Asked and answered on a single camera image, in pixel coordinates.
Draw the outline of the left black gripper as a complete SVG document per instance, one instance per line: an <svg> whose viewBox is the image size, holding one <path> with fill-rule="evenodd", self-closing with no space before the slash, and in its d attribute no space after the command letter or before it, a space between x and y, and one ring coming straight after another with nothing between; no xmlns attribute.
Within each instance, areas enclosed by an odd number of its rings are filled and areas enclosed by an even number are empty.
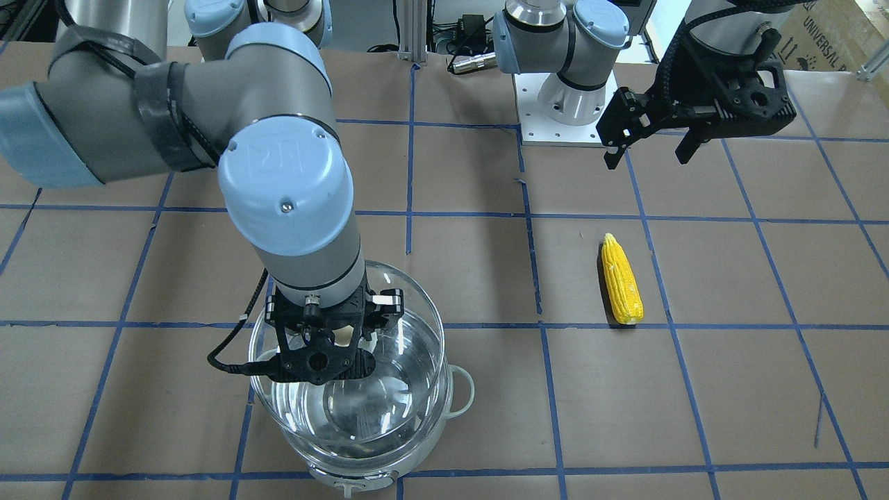
<svg viewBox="0 0 889 500"><path fill-rule="evenodd" d="M772 51L781 34L769 28L754 37L751 54L726 55L684 35L679 56L692 66L683 77L679 99L692 108L691 124L675 149L681 165L688 164L709 136L762 136L780 132L797 116L781 61ZM679 102L672 97L619 87L597 123L606 152L604 164L616 169L626 150L673 124Z"/></svg>

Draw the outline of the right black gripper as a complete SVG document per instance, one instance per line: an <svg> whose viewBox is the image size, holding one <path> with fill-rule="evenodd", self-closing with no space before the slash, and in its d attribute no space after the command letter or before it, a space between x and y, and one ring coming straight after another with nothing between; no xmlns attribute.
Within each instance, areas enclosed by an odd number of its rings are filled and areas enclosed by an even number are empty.
<svg viewBox="0 0 889 500"><path fill-rule="evenodd" d="M280 290L267 301L266 321L276 331L279 353L265 364L277 383L356 380L371 376L374 355L358 347L367 330L397 325L404 315L401 288L369 291L362 282L343 303L323 308L292 303Z"/></svg>

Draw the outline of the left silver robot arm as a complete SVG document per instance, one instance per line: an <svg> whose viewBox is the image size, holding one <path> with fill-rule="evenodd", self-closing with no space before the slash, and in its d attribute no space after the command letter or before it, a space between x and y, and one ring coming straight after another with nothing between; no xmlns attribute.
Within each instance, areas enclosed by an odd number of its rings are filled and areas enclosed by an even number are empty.
<svg viewBox="0 0 889 500"><path fill-rule="evenodd" d="M644 92L606 96L631 22L609 1L508 1L493 16L493 47L506 74L547 75L539 104L566 126L595 123L614 169L638 140L686 130L688 163L713 139L781 132L797 117L774 49L794 1L692 1Z"/></svg>

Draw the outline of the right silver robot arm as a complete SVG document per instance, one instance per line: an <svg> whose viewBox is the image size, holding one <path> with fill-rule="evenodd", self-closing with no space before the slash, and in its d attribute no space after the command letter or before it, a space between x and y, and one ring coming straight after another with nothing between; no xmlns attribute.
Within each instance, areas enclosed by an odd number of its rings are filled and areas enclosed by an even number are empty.
<svg viewBox="0 0 889 500"><path fill-rule="evenodd" d="M400 289L369 286L320 55L331 36L326 1L188 1L203 61L168 61L138 28L66 28L48 76L2 92L2 156L42 189L98 186L214 167L226 211L276 291L266 307L269 360L216 369L277 383L321 385L374 376L379 333L404 313Z"/></svg>

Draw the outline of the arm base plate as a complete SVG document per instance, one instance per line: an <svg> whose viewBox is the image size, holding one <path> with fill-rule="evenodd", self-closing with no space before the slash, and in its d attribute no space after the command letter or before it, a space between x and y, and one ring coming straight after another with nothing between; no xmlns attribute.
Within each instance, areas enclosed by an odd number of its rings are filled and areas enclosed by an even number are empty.
<svg viewBox="0 0 889 500"><path fill-rule="evenodd" d="M581 91L556 74L514 75L515 104L524 144L552 147L603 146L598 120L618 88L613 74L594 91Z"/></svg>

